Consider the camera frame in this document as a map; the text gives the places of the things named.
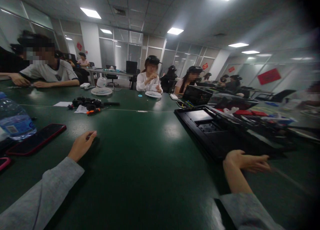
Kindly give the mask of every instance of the water bottle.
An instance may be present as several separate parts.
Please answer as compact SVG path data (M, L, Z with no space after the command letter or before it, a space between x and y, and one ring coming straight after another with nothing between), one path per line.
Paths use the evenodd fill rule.
M25 139L37 132L26 111L3 92L0 92L0 127L13 140Z

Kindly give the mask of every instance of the green table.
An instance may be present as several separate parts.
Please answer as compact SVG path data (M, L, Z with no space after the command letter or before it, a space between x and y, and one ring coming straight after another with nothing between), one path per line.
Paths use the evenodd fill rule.
M214 198L229 191L223 169L206 159L174 115L177 105L168 94L157 101L123 89L109 98L101 97L120 106L87 116L52 105L80 95L94 97L90 91L79 87L8 89L10 85L11 81L0 82L0 91L38 118L37 129L61 123L67 130L38 153L13 157L14 164L0 174L0 212L63 160L76 137L97 130L94 146L79 162L84 175L46 229L210 229L215 220ZM303 159L297 151L288 153L288 159L272 161L285 175L247 174L259 200L285 227L304 216L294 206L311 199L300 185L310 183L305 173L315 167L312 163L317 159L312 146L303 147ZM301 174L296 175L293 168Z

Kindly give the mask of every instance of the smartphone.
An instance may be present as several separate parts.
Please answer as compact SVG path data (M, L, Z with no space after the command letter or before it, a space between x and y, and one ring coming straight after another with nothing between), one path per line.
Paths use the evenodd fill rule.
M66 125L63 124L50 124L7 150L6 154L29 155L41 149L45 144L50 142L54 137L66 129Z
M0 171L8 166L10 162L11 159L9 159L8 157L0 157Z
M177 101L176 102L177 103L177 105L179 106L179 108L186 108L187 107L187 105L184 103L184 102L181 102L181 101Z

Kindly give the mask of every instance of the air vent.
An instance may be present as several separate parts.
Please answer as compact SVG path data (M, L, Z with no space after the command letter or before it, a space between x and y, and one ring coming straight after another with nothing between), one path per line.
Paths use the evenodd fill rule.
M114 9L115 14L121 15L121 16L126 16L126 11L119 9L119 8L116 8L116 7L113 7L113 9Z
M215 35L213 35L214 37L225 37L226 36L226 34L224 34L224 33L219 33L219 34L215 34Z

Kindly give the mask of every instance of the small fan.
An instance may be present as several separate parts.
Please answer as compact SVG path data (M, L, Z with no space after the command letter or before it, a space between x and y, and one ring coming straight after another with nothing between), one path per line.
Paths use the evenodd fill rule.
M109 95L112 94L112 90L106 88L107 80L103 77L98 78L97 86L91 90L94 95Z
M162 97L162 95L160 93L154 92L154 91L147 91L146 96L153 97L153 98L161 98Z

